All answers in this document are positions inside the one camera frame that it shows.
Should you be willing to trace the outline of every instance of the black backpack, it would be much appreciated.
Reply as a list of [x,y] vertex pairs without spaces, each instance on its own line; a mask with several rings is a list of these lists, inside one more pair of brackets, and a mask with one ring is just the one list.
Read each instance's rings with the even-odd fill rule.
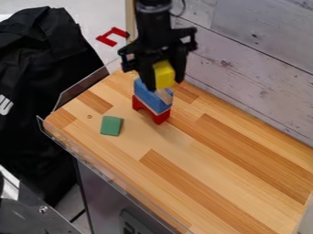
[[0,23],[0,164],[43,176],[65,152],[38,129],[60,93],[103,63],[63,8],[17,12]]

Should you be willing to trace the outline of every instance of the white panel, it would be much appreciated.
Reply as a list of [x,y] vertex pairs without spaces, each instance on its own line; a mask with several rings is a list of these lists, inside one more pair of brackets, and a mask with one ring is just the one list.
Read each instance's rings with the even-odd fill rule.
[[[200,26],[210,28],[217,0],[186,0],[186,11],[181,16]],[[182,10],[182,0],[173,0],[173,14]]]
[[219,0],[212,30],[313,72],[312,1]]
[[[177,27],[190,26],[195,25],[177,19]],[[258,112],[260,119],[313,145],[312,76],[203,27],[197,28],[199,49],[189,55],[187,74],[222,93],[217,96],[232,98],[239,108],[254,115]]]

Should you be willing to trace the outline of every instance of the black cable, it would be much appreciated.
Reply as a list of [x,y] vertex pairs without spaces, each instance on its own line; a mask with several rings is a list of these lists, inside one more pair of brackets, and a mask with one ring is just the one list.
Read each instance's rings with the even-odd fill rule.
[[174,16],[174,17],[180,17],[180,16],[182,16],[182,15],[185,13],[186,8],[187,8],[186,0],[181,0],[181,3],[183,4],[183,7],[182,7],[182,9],[181,9],[181,12],[180,12],[178,15],[175,15],[175,14],[173,14],[173,13],[170,13],[172,16]]

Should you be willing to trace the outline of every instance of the wood grain stripe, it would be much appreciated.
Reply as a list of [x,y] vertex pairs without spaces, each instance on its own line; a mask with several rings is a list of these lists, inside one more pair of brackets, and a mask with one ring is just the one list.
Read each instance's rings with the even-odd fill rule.
[[183,86],[179,85],[175,88],[175,98],[182,99],[186,103],[191,104],[194,102],[199,96],[193,92],[190,92],[183,88]]
[[242,233],[275,233],[192,175],[151,150],[140,162]]
[[313,175],[302,167],[287,161],[207,114],[203,115],[197,124],[192,124],[181,115],[169,121],[212,150],[299,203],[305,204],[313,189]]
[[111,103],[105,101],[89,90],[82,93],[77,99],[97,111],[99,114],[104,114],[113,107]]
[[57,129],[62,129],[68,126],[70,123],[74,122],[76,118],[69,112],[65,111],[63,108],[59,108],[53,112],[53,116],[48,116],[45,122],[50,123],[53,127]]
[[[137,183],[137,181],[133,180],[129,174],[135,175],[137,168],[136,164],[139,164],[136,160],[132,159],[129,155],[124,153],[115,145],[111,144],[108,141],[101,141],[101,146],[97,144],[96,138],[94,137],[98,133],[90,129],[87,125],[80,122],[79,120],[69,125],[65,130],[62,131],[69,139],[71,139],[75,144],[79,145],[81,149],[83,149],[87,154],[90,154],[92,158],[90,158],[87,154],[83,154],[80,152],[80,156],[82,156],[85,160],[90,161],[93,166],[96,166],[100,171],[105,173],[106,167],[110,168],[111,171],[115,172],[120,178],[124,179],[124,181],[118,179],[116,177],[114,181],[120,187],[126,188],[126,191],[130,193],[132,196],[137,198],[141,203],[143,203],[148,210],[153,211],[159,217],[164,219],[167,223],[175,227],[177,230],[181,232],[185,232],[183,227],[189,228],[191,224],[186,221],[180,214],[173,211],[171,208],[166,206],[161,200],[157,199],[155,195],[151,195],[146,189],[144,189],[141,185]],[[135,179],[139,179],[138,177],[142,176],[138,174],[135,176]]]

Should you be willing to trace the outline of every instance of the green block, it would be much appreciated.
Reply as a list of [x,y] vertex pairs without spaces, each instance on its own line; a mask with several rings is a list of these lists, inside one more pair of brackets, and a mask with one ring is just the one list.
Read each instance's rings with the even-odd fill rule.
[[103,125],[101,126],[101,134],[118,136],[121,132],[123,119],[113,116],[103,116]]

